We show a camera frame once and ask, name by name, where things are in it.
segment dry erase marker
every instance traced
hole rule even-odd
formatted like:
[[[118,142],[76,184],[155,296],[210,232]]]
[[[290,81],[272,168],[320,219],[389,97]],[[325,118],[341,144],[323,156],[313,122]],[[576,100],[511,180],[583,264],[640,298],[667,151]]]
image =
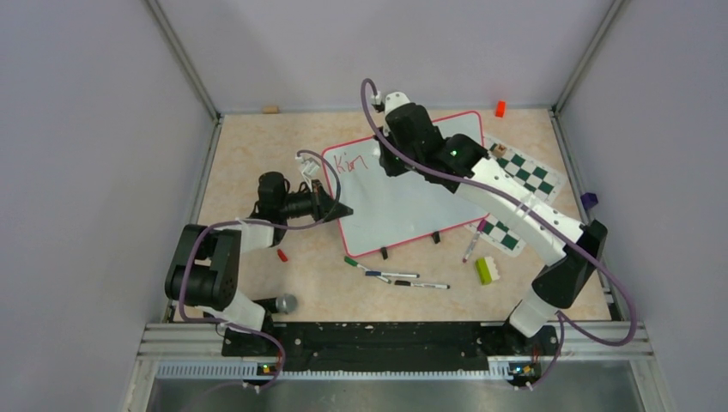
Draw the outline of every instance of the dry erase marker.
[[[465,250],[465,256],[463,256],[463,263],[468,261],[468,258],[470,257],[470,254],[473,252],[473,249],[476,248],[477,240],[480,239],[480,233],[482,232],[482,229],[485,227],[485,219],[481,220],[480,223],[478,223],[478,229],[476,230],[476,234],[473,236],[473,240],[470,241],[470,245],[468,246],[468,249]]]
[[[394,281],[397,286],[414,286],[416,288],[435,288],[435,289],[449,289],[450,285],[443,285],[441,283],[419,283],[410,281]]]
[[[391,272],[379,272],[377,270],[367,270],[364,272],[364,275],[367,276],[389,276],[389,277],[411,277],[411,278],[418,278],[420,277],[419,273],[391,273]]]
[[[343,257],[343,261],[346,262],[347,264],[350,264],[350,265],[354,266],[355,268],[359,268],[361,270],[364,270],[365,272],[369,270],[369,269],[365,268],[364,266],[360,265],[359,262],[355,261],[351,257],[344,256]]]

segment table surface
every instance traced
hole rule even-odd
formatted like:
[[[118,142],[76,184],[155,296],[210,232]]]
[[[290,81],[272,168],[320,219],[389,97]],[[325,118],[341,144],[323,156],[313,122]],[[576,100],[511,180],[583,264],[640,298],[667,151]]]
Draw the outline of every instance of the table surface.
[[[462,111],[431,111],[441,118]],[[520,148],[566,174],[548,112],[544,109],[509,110],[504,118],[480,111],[483,132]],[[247,217],[258,198],[258,176],[279,171],[298,187],[300,174],[295,151],[324,148],[371,136],[360,112],[286,113],[273,115],[227,115],[215,152],[199,222],[207,225]],[[324,180],[319,172],[319,179]],[[553,206],[579,218],[571,187],[567,186]],[[311,221],[289,221],[301,225]],[[421,274],[421,282],[441,282],[450,289],[404,288],[365,277],[343,261],[344,249],[335,222],[305,231],[288,231],[278,246],[286,255],[283,263],[276,248],[247,253],[240,260],[238,289],[249,298],[262,299],[282,293],[294,294],[298,309],[276,315],[288,321],[465,321],[502,320],[515,307],[543,267],[538,255],[526,247],[518,257],[509,257],[480,240],[470,262],[463,264],[464,249],[472,232],[458,227],[442,234],[435,245],[419,239],[389,250],[384,261],[379,254],[357,260],[377,270]],[[474,261],[494,258],[500,280],[481,286]],[[609,319],[597,276],[585,285],[568,316],[582,320]]]

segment green and white checkered board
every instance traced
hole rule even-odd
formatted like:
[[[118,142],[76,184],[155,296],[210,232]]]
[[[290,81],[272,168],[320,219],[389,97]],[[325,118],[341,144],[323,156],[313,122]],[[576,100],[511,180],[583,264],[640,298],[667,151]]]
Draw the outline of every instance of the green and white checkered board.
[[[559,196],[561,188],[568,182],[567,177],[495,137],[485,136],[485,147],[488,150],[493,150],[498,144],[507,147],[506,154],[498,159],[500,167],[546,204],[552,204]],[[471,223],[467,228],[474,233],[477,224],[478,222]],[[515,257],[523,251],[525,242],[516,233],[511,232],[506,224],[492,215],[488,216],[481,238],[507,255]]]

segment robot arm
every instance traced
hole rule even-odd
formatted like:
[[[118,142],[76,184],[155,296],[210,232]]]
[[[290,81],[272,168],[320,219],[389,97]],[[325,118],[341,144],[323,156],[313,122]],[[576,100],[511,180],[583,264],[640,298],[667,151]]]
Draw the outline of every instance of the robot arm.
[[[185,304],[253,330],[261,330],[267,312],[290,312],[295,297],[285,294],[278,298],[252,301],[238,290],[240,256],[249,251],[264,249],[281,243],[286,234],[288,219],[310,215],[315,221],[332,221],[354,211],[331,198],[319,180],[304,175],[298,191],[291,191],[290,182],[279,172],[264,173],[258,179],[258,201],[250,218],[230,227],[211,231],[195,256],[197,263],[187,281]],[[165,293],[177,300],[185,266],[192,246],[205,229],[200,225],[187,225],[182,231],[167,272]]]
[[[517,198],[523,207],[545,217],[552,226],[592,256],[599,257],[607,230],[598,221],[588,225],[551,208],[519,185],[491,158],[481,145],[461,134],[443,138],[427,110],[410,101],[404,93],[394,92],[384,99],[373,97],[377,111],[385,112],[385,139],[417,163],[439,172],[491,185]],[[412,168],[379,143],[379,164],[388,176],[398,176]],[[455,194],[481,206],[531,245],[545,266],[519,302],[507,323],[527,337],[534,336],[556,311],[569,308],[594,271],[593,265],[573,251],[550,231],[527,215],[522,207],[471,185],[462,185],[420,173],[425,180],[443,185]]]

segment whiteboard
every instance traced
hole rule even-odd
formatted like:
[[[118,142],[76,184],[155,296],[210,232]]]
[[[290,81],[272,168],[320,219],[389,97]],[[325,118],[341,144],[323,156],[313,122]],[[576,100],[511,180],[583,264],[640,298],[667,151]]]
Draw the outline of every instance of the whiteboard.
[[[480,114],[463,112],[434,120],[443,137],[462,133],[482,145]],[[482,219],[487,212],[441,185],[407,172],[390,178],[374,157],[379,144],[371,137],[332,146],[322,154],[336,168],[341,203],[354,214],[338,220],[343,246],[351,257],[391,247]],[[336,180],[324,167],[332,196]]]

